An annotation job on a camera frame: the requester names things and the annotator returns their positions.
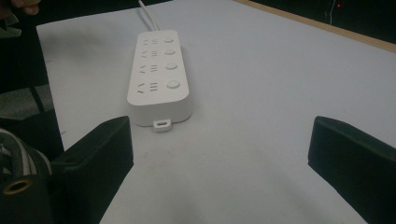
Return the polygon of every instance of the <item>dark background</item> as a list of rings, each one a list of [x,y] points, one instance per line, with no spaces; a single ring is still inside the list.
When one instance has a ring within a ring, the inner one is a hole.
[[[252,1],[396,44],[396,0]]]

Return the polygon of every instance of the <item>white power strip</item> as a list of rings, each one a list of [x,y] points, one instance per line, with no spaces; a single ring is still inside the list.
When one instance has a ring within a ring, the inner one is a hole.
[[[127,99],[132,122],[152,125],[157,132],[190,117],[190,90],[176,31],[139,35]]]

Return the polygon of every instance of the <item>power cord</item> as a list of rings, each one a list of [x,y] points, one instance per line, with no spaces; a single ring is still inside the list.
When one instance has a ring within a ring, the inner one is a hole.
[[[24,175],[51,175],[50,161],[20,138],[0,128],[0,184]]]
[[[332,10],[334,9],[335,1],[332,1]],[[330,25],[332,25],[332,10],[330,10]]]
[[[151,12],[146,8],[145,4],[143,4],[143,2],[141,0],[138,0],[140,7],[143,8],[143,10],[145,10],[146,14],[148,15],[149,19],[151,20],[152,26],[153,26],[153,30],[154,31],[159,31],[160,29],[158,29],[158,25],[157,22],[155,21],[154,17],[152,16]]]

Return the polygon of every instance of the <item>electrical outlet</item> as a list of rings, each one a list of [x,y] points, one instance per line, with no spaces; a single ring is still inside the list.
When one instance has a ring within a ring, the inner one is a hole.
[[[139,35],[127,100],[131,121],[158,132],[190,117],[190,90],[176,31]]]

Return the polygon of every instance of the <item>table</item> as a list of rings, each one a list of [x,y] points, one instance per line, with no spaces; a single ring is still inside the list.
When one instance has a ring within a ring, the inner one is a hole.
[[[314,118],[396,146],[396,55],[231,0],[148,7],[178,31],[194,110],[132,125],[135,166],[101,223],[364,223],[307,165]],[[130,115],[141,9],[37,28],[64,147]]]

